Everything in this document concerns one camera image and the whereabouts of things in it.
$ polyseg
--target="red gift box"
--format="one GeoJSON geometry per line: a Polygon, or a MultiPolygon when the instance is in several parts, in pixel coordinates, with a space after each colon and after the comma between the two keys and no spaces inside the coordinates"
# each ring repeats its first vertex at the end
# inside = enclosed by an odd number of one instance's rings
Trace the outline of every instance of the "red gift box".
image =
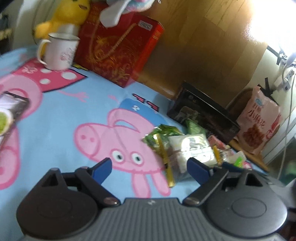
{"type": "Polygon", "coordinates": [[[105,28],[99,15],[107,6],[104,2],[91,5],[79,32],[75,62],[126,87],[138,79],[164,29],[159,22],[138,13],[124,14],[117,26],[105,28]]]}

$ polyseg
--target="gift bag handle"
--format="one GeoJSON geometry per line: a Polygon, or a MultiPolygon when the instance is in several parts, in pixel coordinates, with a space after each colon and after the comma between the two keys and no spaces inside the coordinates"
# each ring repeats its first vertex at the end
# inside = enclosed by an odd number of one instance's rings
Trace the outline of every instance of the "gift bag handle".
{"type": "MultiPolygon", "coordinates": [[[[89,56],[92,56],[92,48],[93,48],[93,43],[94,43],[94,36],[96,34],[96,31],[98,30],[99,24],[100,24],[100,18],[98,18],[97,22],[96,22],[96,26],[94,28],[94,32],[91,36],[91,42],[89,45],[89,56]]],[[[108,51],[107,54],[105,54],[104,56],[98,58],[97,56],[94,56],[93,58],[95,58],[95,60],[97,62],[101,62],[102,60],[108,58],[118,47],[118,45],[125,39],[125,37],[131,32],[131,30],[134,28],[134,26],[136,26],[136,23],[133,23],[126,31],[125,33],[119,38],[119,40],[115,43],[115,45],[112,46],[112,48],[108,51]]]]}

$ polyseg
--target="white polka dot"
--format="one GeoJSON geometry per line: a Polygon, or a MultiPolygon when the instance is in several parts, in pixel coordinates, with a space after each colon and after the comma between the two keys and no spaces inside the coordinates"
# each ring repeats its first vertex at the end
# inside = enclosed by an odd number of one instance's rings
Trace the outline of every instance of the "white polka dot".
{"type": "Polygon", "coordinates": [[[48,74],[48,73],[51,73],[52,71],[50,70],[50,69],[40,69],[40,71],[42,72],[42,73],[45,73],[45,74],[48,74]]]}
{"type": "Polygon", "coordinates": [[[62,77],[66,80],[74,80],[77,76],[72,72],[64,72],[62,73],[62,77]]]}
{"type": "Polygon", "coordinates": [[[41,79],[39,82],[40,82],[40,84],[48,85],[50,83],[50,80],[49,79],[41,79]]]}

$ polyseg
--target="wooden floor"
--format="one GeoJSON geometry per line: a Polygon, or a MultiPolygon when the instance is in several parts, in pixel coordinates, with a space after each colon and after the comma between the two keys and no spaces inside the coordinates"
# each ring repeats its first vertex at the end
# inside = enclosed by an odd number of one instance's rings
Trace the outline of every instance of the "wooden floor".
{"type": "Polygon", "coordinates": [[[155,0],[165,28],[139,82],[172,98],[186,80],[222,106],[251,79],[266,43],[249,36],[256,0],[155,0]]]}

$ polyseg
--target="snack package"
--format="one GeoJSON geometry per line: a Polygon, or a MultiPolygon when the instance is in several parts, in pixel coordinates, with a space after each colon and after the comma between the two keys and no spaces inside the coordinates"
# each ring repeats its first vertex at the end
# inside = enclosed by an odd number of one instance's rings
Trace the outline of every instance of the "snack package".
{"type": "Polygon", "coordinates": [[[227,149],[219,149],[217,146],[212,147],[213,152],[215,154],[215,158],[217,160],[218,165],[222,165],[223,162],[228,162],[234,155],[234,152],[231,148],[227,149]]]}
{"type": "Polygon", "coordinates": [[[161,124],[157,127],[155,127],[152,132],[145,135],[143,138],[143,142],[146,143],[152,150],[154,150],[158,155],[161,156],[161,153],[159,152],[159,145],[156,142],[156,139],[154,138],[155,134],[159,134],[162,144],[164,146],[164,149],[168,151],[170,147],[170,143],[168,140],[168,137],[170,136],[178,136],[178,135],[184,135],[181,131],[178,130],[175,126],[168,126],[161,124]]]}
{"type": "Polygon", "coordinates": [[[204,129],[203,127],[201,127],[199,124],[197,124],[196,122],[194,122],[191,119],[187,119],[186,121],[186,125],[187,125],[187,132],[190,135],[194,135],[194,134],[207,134],[207,130],[204,129]]]}
{"type": "Polygon", "coordinates": [[[175,179],[173,176],[172,168],[169,163],[167,151],[165,150],[165,148],[163,146],[163,142],[162,142],[162,139],[161,139],[159,133],[154,134],[153,138],[155,139],[155,143],[158,147],[158,153],[160,153],[160,157],[163,161],[163,165],[165,166],[165,176],[168,181],[168,187],[171,188],[176,185],[176,182],[175,182],[175,179]]]}
{"type": "Polygon", "coordinates": [[[170,166],[180,174],[178,179],[190,177],[187,173],[187,160],[194,157],[205,165],[217,164],[214,152],[204,134],[169,137],[172,154],[169,156],[170,166]]]}
{"type": "Polygon", "coordinates": [[[235,139],[244,150],[258,155],[273,136],[280,119],[279,106],[256,86],[247,106],[237,119],[241,130],[235,139]]]}
{"type": "Polygon", "coordinates": [[[236,163],[236,161],[238,160],[239,157],[242,159],[242,162],[245,162],[247,160],[244,152],[239,151],[239,152],[235,153],[234,155],[228,157],[227,162],[234,164],[234,163],[236,163]]]}
{"type": "Polygon", "coordinates": [[[244,169],[253,169],[252,166],[251,166],[251,164],[248,163],[247,161],[244,161],[244,162],[243,162],[242,167],[243,167],[244,169]]]}
{"type": "Polygon", "coordinates": [[[243,161],[242,157],[239,157],[233,165],[236,167],[242,168],[243,163],[244,163],[244,161],[243,161]]]}
{"type": "Polygon", "coordinates": [[[227,149],[227,146],[214,135],[210,135],[207,140],[211,147],[217,146],[220,150],[227,149]]]}

